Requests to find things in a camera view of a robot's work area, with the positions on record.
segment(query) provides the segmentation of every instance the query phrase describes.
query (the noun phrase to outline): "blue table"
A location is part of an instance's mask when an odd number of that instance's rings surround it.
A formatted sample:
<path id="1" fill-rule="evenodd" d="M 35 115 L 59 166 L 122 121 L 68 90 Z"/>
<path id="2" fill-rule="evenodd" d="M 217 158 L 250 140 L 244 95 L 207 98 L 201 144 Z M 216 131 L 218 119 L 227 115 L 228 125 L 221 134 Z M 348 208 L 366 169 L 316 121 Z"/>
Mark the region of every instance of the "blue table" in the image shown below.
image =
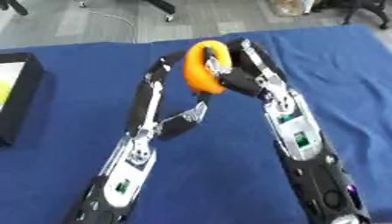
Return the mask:
<path id="1" fill-rule="evenodd" d="M 262 43 L 309 102 L 375 221 L 392 221 L 392 56 L 362 26 L 229 34 Z M 56 224 L 122 136 L 136 84 L 158 56 L 198 40 L 7 50 L 46 69 L 17 143 L 0 149 L 0 223 Z M 165 113 L 194 104 L 180 74 Z M 133 224 L 304 224 L 259 101 L 213 98 L 206 120 L 155 142 Z"/>

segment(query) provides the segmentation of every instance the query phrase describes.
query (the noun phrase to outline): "gray floor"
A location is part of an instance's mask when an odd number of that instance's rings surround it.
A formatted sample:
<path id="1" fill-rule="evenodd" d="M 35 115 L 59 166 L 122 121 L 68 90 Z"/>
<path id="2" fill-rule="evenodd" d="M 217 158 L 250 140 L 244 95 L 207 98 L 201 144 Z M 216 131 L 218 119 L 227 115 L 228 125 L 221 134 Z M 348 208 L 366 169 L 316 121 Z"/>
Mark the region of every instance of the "gray floor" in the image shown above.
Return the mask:
<path id="1" fill-rule="evenodd" d="M 172 22 L 166 23 L 164 13 L 140 0 L 90 0 L 86 9 L 80 9 L 72 0 L 21 0 L 30 11 L 28 17 L 20 17 L 12 10 L 0 11 L 0 48 L 189 39 L 228 32 L 338 25 L 343 18 L 338 10 L 307 17 L 277 17 L 267 1 L 169 0 L 177 5 L 178 13 Z M 126 18 L 136 29 L 121 20 L 88 11 Z M 387 13 L 392 17 L 392 2 Z M 378 17 L 360 11 L 353 23 L 368 25 L 392 48 L 392 28 L 378 30 Z"/>

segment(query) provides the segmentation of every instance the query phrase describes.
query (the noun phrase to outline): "wire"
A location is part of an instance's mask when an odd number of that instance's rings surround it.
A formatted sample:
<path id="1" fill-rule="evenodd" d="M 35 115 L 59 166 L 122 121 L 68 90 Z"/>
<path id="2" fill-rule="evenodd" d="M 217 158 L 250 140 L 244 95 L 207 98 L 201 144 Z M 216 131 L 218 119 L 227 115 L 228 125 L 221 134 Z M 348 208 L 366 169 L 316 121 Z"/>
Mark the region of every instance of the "wire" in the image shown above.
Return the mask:
<path id="1" fill-rule="evenodd" d="M 133 31 L 132 32 L 132 34 L 133 34 L 132 43 L 136 43 L 137 42 L 137 28 L 128 19 L 126 19 L 124 17 L 118 17 L 118 16 L 115 16 L 115 15 L 104 14 L 104 13 L 91 11 L 91 10 L 88 10 L 87 12 L 91 13 L 91 14 L 95 14 L 95 15 L 100 15 L 100 16 L 103 16 L 103 17 L 106 17 L 106 18 L 117 18 L 117 19 L 120 19 L 123 22 L 127 23 L 127 25 L 129 25 L 132 28 L 132 31 Z"/>

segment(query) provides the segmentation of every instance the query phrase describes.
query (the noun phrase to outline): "robotic finger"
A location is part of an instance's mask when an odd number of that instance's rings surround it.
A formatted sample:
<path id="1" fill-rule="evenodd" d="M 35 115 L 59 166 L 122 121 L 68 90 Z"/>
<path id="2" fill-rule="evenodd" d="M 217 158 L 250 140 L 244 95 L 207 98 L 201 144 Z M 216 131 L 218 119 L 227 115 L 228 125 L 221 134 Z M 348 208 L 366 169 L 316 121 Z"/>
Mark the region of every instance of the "robotic finger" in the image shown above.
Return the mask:
<path id="1" fill-rule="evenodd" d="M 233 68 L 224 70 L 217 63 L 206 63 L 207 69 L 216 71 L 210 78 L 224 88 L 262 100 L 264 116 L 276 139 L 276 154 L 309 223 L 371 223 L 353 180 L 304 97 L 287 84 L 282 70 L 258 44 L 240 38 L 227 46 Z M 219 54 L 208 45 L 205 48 L 206 57 L 214 61 Z M 187 83 L 200 89 L 191 80 Z"/>
<path id="2" fill-rule="evenodd" d="M 151 141 L 172 139 L 195 127 L 207 112 L 208 93 L 198 93 L 195 108 L 159 120 L 165 77 L 184 52 L 161 57 L 139 83 L 129 112 L 124 136 L 100 173 L 92 178 L 71 207 L 64 224 L 124 223 L 135 205 L 155 162 L 157 151 Z"/>

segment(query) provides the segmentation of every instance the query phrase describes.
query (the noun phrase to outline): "orange donut toy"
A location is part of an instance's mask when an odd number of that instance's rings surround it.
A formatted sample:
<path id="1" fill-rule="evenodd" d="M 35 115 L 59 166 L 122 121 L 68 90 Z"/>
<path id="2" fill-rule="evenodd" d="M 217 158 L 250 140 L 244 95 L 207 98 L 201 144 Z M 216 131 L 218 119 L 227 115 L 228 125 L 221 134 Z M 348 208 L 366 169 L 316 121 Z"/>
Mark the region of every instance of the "orange donut toy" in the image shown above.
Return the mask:
<path id="1" fill-rule="evenodd" d="M 226 90 L 204 65 L 203 49 L 213 49 L 216 59 L 223 67 L 231 67 L 232 60 L 228 47 L 216 40 L 207 40 L 194 45 L 186 53 L 184 59 L 184 78 L 195 92 L 220 94 Z"/>

